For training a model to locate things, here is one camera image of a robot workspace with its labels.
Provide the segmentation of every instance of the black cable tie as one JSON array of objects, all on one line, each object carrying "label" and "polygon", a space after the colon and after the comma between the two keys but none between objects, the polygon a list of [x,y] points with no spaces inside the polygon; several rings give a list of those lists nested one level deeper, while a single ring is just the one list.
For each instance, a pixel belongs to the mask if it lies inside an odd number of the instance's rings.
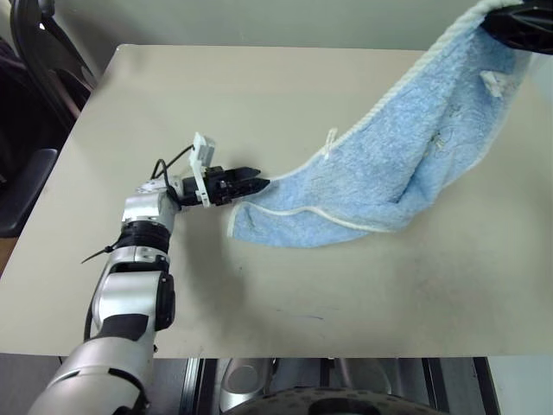
[{"label": "black cable tie", "polygon": [[102,253],[110,253],[110,252],[113,252],[113,250],[115,249],[114,246],[115,246],[115,244],[113,244],[113,245],[108,245],[108,246],[106,246],[104,249],[100,249],[98,252],[93,253],[90,257],[83,259],[83,261],[81,262],[81,264],[84,264],[86,261],[88,261],[88,260],[90,260],[90,259],[92,259],[92,258],[96,258],[98,255],[101,255]]}]

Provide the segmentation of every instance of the white wall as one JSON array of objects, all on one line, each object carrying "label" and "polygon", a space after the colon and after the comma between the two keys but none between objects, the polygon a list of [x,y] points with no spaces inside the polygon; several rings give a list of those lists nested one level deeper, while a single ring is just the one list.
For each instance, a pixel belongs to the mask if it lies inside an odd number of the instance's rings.
[{"label": "white wall", "polygon": [[501,415],[553,414],[553,356],[488,358]]},{"label": "white wall", "polygon": [[57,0],[99,74],[121,43],[426,49],[476,0]]},{"label": "white wall", "polygon": [[9,0],[0,0],[0,37],[9,43],[11,47],[14,46],[11,41]]},{"label": "white wall", "polygon": [[529,74],[539,92],[553,104],[553,56],[534,54]]}]

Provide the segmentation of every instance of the black cable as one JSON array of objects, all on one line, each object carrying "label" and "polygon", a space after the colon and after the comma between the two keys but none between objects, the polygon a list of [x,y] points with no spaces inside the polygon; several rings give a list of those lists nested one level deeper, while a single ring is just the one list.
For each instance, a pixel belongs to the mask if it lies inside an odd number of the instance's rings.
[{"label": "black cable", "polygon": [[92,326],[92,300],[91,300],[90,304],[88,304],[88,310],[86,310],[85,332],[83,334],[83,340],[85,342],[90,340],[91,326]]},{"label": "black cable", "polygon": [[[187,152],[187,151],[190,151],[191,149],[193,149],[194,146],[191,144],[189,145],[186,149],[184,149],[183,151],[181,151],[179,154],[177,154],[169,163],[167,163],[167,165],[165,166],[165,169],[167,170],[169,167],[171,167],[173,164],[175,164],[175,162],[181,158],[182,156],[184,156],[184,154]],[[159,167],[159,160],[157,161],[156,163],[156,166],[154,167],[154,172],[152,173],[152,176],[150,177],[150,179],[157,179],[159,178],[162,174],[163,174],[163,171],[157,173],[157,168]]]},{"label": "black cable", "polygon": [[169,183],[169,176],[168,176],[168,172],[167,172],[167,164],[165,163],[165,160],[163,160],[162,158],[157,160],[156,166],[154,167],[154,171],[153,171],[152,176],[151,176],[150,179],[153,179],[154,177],[156,177],[157,168],[160,165],[162,166],[161,174],[163,174],[163,180],[165,181],[165,187],[167,188],[167,194],[179,207],[181,205],[181,202],[179,201],[179,196],[176,193],[175,188],[173,186],[171,186],[171,183]]}]

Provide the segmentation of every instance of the beige table surface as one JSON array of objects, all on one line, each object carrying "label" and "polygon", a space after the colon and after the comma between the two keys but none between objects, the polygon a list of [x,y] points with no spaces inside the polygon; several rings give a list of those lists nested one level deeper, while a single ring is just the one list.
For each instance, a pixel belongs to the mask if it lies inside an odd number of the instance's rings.
[{"label": "beige table surface", "polygon": [[[68,354],[124,199],[195,131],[213,165],[267,176],[368,112],[413,51],[123,46],[0,279],[0,351]],[[553,353],[551,107],[530,83],[490,154],[398,234],[318,249],[226,237],[229,207],[178,216],[177,311],[158,357]],[[175,173],[190,174],[181,163]]]}]

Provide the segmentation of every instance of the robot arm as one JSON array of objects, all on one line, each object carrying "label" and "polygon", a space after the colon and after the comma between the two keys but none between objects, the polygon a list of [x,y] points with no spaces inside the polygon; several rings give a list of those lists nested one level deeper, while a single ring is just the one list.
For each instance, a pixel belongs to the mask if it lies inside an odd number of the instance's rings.
[{"label": "robot arm", "polygon": [[194,177],[153,179],[127,198],[118,241],[91,301],[87,325],[97,334],[79,345],[30,409],[30,415],[143,413],[156,332],[175,318],[169,238],[181,207],[222,205],[269,184],[258,170],[209,168],[214,145],[196,135]]}]

